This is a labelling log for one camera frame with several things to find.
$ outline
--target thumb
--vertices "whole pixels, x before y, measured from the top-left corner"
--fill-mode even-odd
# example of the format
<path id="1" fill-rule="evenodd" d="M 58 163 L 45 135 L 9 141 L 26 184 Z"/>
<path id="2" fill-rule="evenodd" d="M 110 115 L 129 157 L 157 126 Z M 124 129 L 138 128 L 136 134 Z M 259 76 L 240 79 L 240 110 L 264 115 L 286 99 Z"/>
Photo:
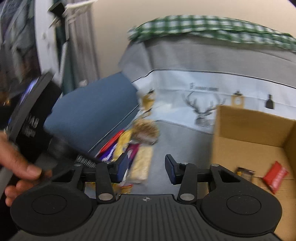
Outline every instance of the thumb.
<path id="1" fill-rule="evenodd" d="M 41 168 L 29 164 L 27 160 L 7 141 L 0 136 L 0 165 L 11 170 L 16 176 L 27 180 L 36 180 L 41 174 Z"/>

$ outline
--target crosshair logo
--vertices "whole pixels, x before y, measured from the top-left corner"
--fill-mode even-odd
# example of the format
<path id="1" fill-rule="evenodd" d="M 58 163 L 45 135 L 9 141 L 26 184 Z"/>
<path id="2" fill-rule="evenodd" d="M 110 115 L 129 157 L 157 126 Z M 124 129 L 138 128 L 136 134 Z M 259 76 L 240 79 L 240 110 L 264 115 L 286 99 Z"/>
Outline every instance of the crosshair logo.
<path id="1" fill-rule="evenodd" d="M 151 198 L 149 198 L 149 197 L 144 197 L 144 198 L 142 198 L 142 200 L 145 201 L 145 202 L 148 202 L 148 201 L 151 200 Z"/>

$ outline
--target black bottle print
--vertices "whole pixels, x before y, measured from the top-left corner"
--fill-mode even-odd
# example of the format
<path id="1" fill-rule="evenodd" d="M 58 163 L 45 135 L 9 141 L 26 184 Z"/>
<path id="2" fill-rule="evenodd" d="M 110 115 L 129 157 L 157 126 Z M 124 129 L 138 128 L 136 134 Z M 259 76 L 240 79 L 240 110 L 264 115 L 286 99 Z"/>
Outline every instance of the black bottle print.
<path id="1" fill-rule="evenodd" d="M 272 95 L 268 95 L 268 100 L 266 101 L 266 103 L 265 103 L 265 107 L 267 108 L 267 109 L 272 109 L 272 110 L 274 110 L 274 102 L 272 101 Z"/>

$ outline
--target silver screw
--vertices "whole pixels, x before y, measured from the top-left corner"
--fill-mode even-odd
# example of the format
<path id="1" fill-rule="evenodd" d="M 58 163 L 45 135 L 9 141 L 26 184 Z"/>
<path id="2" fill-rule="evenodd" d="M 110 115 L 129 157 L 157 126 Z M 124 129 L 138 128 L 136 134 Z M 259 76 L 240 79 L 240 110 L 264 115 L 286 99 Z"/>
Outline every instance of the silver screw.
<path id="1" fill-rule="evenodd" d="M 99 195 L 99 199 L 102 201 L 109 201 L 113 198 L 113 195 L 110 193 L 102 193 Z"/>
<path id="2" fill-rule="evenodd" d="M 194 195 L 192 195 L 191 193 L 183 193 L 180 195 L 180 198 L 184 201 L 191 201 L 194 199 Z"/>

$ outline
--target circular cover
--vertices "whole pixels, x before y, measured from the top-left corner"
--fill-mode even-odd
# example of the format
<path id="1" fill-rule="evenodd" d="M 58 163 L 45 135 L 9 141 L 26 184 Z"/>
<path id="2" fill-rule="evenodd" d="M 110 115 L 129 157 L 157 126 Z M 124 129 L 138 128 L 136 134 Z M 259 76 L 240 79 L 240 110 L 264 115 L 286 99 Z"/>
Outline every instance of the circular cover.
<path id="1" fill-rule="evenodd" d="M 201 202 L 205 218 L 218 230 L 242 237 L 258 236 L 275 230 L 281 219 L 279 201 L 254 185 L 223 183 Z"/>
<path id="2" fill-rule="evenodd" d="M 92 211 L 83 192 L 65 184 L 36 187 L 15 199 L 10 214 L 22 230 L 37 235 L 55 235 L 80 226 Z"/>

